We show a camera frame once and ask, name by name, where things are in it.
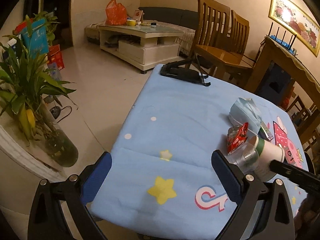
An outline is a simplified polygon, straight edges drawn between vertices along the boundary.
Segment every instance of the blue gift bag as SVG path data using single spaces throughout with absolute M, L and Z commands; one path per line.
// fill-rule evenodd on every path
M 22 41 L 24 46 L 30 50 L 30 56 L 34 58 L 37 53 L 45 54 L 49 52 L 49 46 L 47 42 L 47 33 L 45 26 L 39 28 L 39 26 L 45 23 L 45 19 L 38 20 L 31 24 L 33 33 L 31 38 L 28 36 L 27 27 L 23 28 L 20 34 L 22 35 Z

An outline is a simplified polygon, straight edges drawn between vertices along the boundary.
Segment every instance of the picture frame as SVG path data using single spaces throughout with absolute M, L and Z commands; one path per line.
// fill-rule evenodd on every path
M 269 18 L 289 30 L 317 57 L 320 49 L 320 27 L 290 0 L 271 0 Z

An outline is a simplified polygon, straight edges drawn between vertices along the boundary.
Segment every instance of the yellow cup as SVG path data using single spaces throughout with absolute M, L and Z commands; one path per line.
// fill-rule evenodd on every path
M 128 26 L 135 26 L 136 25 L 136 21 L 135 20 L 127 20 L 127 25 Z

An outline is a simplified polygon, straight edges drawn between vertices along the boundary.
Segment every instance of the wooden chair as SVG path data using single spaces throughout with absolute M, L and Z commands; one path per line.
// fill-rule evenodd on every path
M 189 58 L 194 58 L 198 45 L 224 48 L 230 22 L 230 8 L 214 0 L 198 0 L 199 26 L 192 42 Z
M 287 108 L 286 112 L 289 112 L 293 107 L 297 108 L 298 112 L 292 118 L 292 122 L 298 131 L 303 126 L 307 118 L 311 116 L 310 111 L 305 107 L 304 103 L 299 96 L 295 98 L 292 104 Z
M 216 1 L 198 0 L 199 27 L 190 57 L 192 58 L 194 54 L 201 55 L 213 63 L 209 75 L 213 76 L 217 67 L 214 75 L 216 78 L 223 79 L 224 73 L 227 72 L 236 78 L 239 87 L 244 87 L 252 72 L 252 66 L 242 60 L 249 36 L 249 22 L 232 10 L 231 36 L 228 38 L 227 51 L 216 47 L 221 46 L 221 43 L 225 45 L 228 40 L 228 10 L 227 6 Z
M 313 113 L 317 109 L 316 104 L 313 103 L 312 106 L 309 109 Z
M 296 115 L 292 118 L 293 125 L 298 131 L 305 124 L 307 119 L 310 118 L 311 113 L 310 113 L 310 110 L 305 107 L 305 105 L 303 104 L 299 96 L 295 98 L 292 104 L 287 108 L 286 112 L 289 112 L 293 107 L 295 107 L 298 110 Z M 320 135 L 317 129 L 313 131 L 312 136 L 307 141 L 307 143 L 309 145 L 304 149 L 305 151 L 308 151 L 310 148 L 312 149 L 315 143 L 320 143 Z

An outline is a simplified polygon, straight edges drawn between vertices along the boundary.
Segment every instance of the printed logo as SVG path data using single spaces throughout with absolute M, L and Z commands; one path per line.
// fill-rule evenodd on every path
M 214 188 L 209 185 L 204 185 L 198 189 L 195 202 L 196 205 L 201 209 L 210 209 L 214 206 L 219 205 L 219 212 L 224 211 L 224 204 L 228 199 L 227 194 L 216 196 Z

